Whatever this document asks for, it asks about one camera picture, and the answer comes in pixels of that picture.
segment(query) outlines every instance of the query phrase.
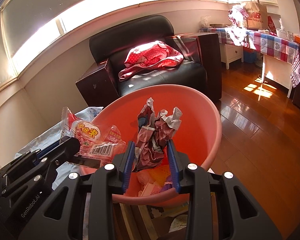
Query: armrest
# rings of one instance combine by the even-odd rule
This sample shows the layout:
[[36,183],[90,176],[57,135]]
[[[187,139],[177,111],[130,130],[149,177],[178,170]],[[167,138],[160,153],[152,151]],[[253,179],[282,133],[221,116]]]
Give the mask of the armrest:
[[75,84],[88,106],[106,107],[120,97],[109,60],[93,63]]
[[[221,75],[221,55],[219,37],[217,33],[184,33],[170,37],[169,40],[173,40],[176,44],[186,43],[191,44],[190,51],[194,52],[193,48],[194,40],[197,41],[198,55],[200,64],[204,66],[207,72],[208,79],[208,92],[207,96],[216,102],[221,98],[222,94],[222,75]],[[197,60],[196,54],[193,53],[191,56]]]

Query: checkered tablecloth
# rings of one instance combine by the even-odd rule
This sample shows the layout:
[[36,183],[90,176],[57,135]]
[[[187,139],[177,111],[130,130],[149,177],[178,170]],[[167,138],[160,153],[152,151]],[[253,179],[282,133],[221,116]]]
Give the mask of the checkered tablecloth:
[[269,34],[241,28],[202,28],[199,32],[217,33],[219,42],[244,46],[292,65],[292,86],[300,83],[300,45]]
[[202,28],[200,33],[217,33],[219,42],[235,46],[249,46],[249,30],[240,28]]
[[262,54],[292,65],[292,86],[300,83],[300,45],[285,39],[259,32],[249,32],[249,47]]

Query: new balance logo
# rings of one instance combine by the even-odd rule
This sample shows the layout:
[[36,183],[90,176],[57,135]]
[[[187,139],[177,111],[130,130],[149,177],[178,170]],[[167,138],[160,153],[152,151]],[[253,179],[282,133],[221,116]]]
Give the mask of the new balance logo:
[[253,17],[253,18],[255,18],[255,19],[260,19],[260,18],[261,18],[261,14],[260,14],[260,13],[255,13],[255,12],[253,12],[253,13],[251,14],[251,17]]

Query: paper bag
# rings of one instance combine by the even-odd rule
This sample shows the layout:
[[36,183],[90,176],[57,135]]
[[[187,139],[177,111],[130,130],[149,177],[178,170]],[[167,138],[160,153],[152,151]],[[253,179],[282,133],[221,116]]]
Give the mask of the paper bag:
[[268,12],[267,6],[257,2],[244,2],[249,17],[247,18],[248,29],[250,30],[267,30],[268,29]]

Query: purple object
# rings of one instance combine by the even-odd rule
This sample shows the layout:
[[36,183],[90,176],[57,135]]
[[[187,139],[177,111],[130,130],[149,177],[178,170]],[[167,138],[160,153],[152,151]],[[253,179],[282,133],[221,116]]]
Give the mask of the purple object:
[[167,177],[166,182],[164,183],[162,189],[160,190],[160,192],[164,192],[168,189],[172,188],[172,178],[171,175]]

